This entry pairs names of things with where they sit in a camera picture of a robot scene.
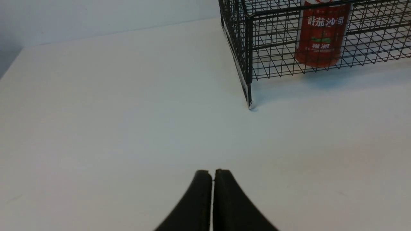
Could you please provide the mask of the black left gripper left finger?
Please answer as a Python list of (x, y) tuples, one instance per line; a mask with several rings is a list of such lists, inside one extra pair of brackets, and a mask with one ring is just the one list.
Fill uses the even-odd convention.
[(188, 189), (156, 231), (208, 231), (212, 201), (212, 177), (197, 170)]

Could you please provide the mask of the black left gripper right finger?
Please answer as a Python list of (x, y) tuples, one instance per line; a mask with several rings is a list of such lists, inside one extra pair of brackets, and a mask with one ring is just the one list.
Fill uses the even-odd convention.
[(226, 169), (217, 169), (214, 179), (214, 231), (277, 231), (251, 202)]

